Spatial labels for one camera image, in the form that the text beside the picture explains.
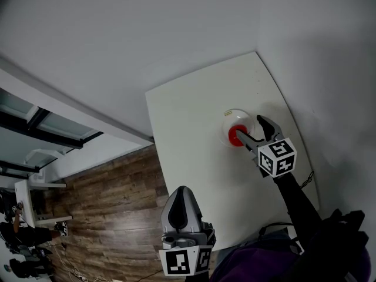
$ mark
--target white table leg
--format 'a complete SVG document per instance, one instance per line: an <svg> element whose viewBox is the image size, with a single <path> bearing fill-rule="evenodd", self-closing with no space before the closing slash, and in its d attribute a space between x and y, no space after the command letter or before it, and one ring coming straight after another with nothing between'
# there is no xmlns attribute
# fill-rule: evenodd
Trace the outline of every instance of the white table leg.
<svg viewBox="0 0 376 282"><path fill-rule="evenodd" d="M29 182L29 186L34 187L34 188L66 188L66 184L56 184L56 183Z"/></svg>
<svg viewBox="0 0 376 282"><path fill-rule="evenodd" d="M66 221L66 220L72 220L72 216L65 216L65 217L58 217L56 219L43 219L43 220L36 220L35 225L40 226L42 224L49 224L49 223L57 223L59 221Z"/></svg>
<svg viewBox="0 0 376 282"><path fill-rule="evenodd" d="M49 214L34 214L34 218L36 218L36 220L51 219L51 218L53 218L53 214L52 213L49 213Z"/></svg>

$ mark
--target person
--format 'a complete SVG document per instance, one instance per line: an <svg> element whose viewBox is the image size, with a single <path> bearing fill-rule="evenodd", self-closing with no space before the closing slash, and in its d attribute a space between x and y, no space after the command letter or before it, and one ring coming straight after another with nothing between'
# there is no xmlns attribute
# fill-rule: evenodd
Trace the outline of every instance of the person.
<svg viewBox="0 0 376 282"><path fill-rule="evenodd" d="M68 236L68 227L65 222L56 224L55 230L47 228L21 227L20 216L22 214L23 204L18 204L14 223L0 223L0 237L9 244L27 247L37 246L39 244L51 241L60 236Z"/></svg>
<svg viewBox="0 0 376 282"><path fill-rule="evenodd" d="M37 268L44 266L43 261L24 261L20 262L16 259L9 261L9 265L4 264L4 269L11 273L13 272L18 278L39 277L40 274L48 274L50 270L45 268Z"/></svg>

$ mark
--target white wall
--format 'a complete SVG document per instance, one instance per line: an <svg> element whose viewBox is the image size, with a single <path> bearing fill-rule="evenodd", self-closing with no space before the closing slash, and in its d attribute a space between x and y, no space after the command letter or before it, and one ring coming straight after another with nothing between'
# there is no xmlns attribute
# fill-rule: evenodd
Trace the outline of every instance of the white wall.
<svg viewBox="0 0 376 282"><path fill-rule="evenodd" d="M376 0L261 0L259 34L257 51L307 146L322 214L364 210L376 268Z"/></svg>
<svg viewBox="0 0 376 282"><path fill-rule="evenodd" d="M145 92L255 50L258 9L259 0L4 0L0 53L152 135Z"/></svg>
<svg viewBox="0 0 376 282"><path fill-rule="evenodd" d="M33 105L81 125L140 145L151 143L148 136L99 112L95 112L42 82L33 74L25 72L2 56L0 56L0 87Z"/></svg>
<svg viewBox="0 0 376 282"><path fill-rule="evenodd" d="M0 176L0 187L14 189L14 184L21 181L21 179L15 179L14 177Z"/></svg>
<svg viewBox="0 0 376 282"><path fill-rule="evenodd" d="M82 149L75 149L66 156L44 167L39 174L33 174L31 182L50 183L106 163L123 156L141 146L111 135L100 135L87 142Z"/></svg>

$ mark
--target black bag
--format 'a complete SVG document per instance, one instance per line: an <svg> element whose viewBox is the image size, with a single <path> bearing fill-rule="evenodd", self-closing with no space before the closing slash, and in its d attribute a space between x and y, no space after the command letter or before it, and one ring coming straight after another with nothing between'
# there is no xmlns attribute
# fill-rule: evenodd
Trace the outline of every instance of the black bag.
<svg viewBox="0 0 376 282"><path fill-rule="evenodd" d="M16 194L5 189L0 189L0 213L5 215L8 223L12 222L12 218L16 216L12 208L17 205Z"/></svg>
<svg viewBox="0 0 376 282"><path fill-rule="evenodd" d="M17 246L22 244L22 242L15 237L13 225L11 223L0 223L0 238L12 245Z"/></svg>
<svg viewBox="0 0 376 282"><path fill-rule="evenodd" d="M21 254L20 250L19 250L19 247L14 245L14 244L11 244L11 243L5 243L5 246L7 247L7 249L14 255L14 254Z"/></svg>

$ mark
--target white cable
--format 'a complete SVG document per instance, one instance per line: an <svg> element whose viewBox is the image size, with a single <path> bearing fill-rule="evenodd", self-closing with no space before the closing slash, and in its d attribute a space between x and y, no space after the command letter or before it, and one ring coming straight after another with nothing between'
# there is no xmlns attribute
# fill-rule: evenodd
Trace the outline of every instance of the white cable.
<svg viewBox="0 0 376 282"><path fill-rule="evenodd" d="M82 276L82 277L84 277L84 278L88 281L88 278L86 278L86 276L84 276L83 274L81 274L80 270L79 270L77 267L74 267L73 269L67 267L67 266L64 264L63 260L61 259L60 254L59 254L58 250L56 249L56 247L53 246L53 248L55 249L55 251L56 251L56 253L57 253L57 255L58 255L58 257L59 257L61 263L63 264L63 266L69 271L69 278L70 278L70 280L71 280L72 282L74 282L74 281L73 281L73 279L72 279L71 274L75 275L76 277L77 277L77 276ZM98 277L96 277L96 278L94 279L93 282L98 282L98 281L100 281L100 282L113 282L112 280L106 280L106 279L105 279L104 277L102 277L102 276L98 276Z"/></svg>

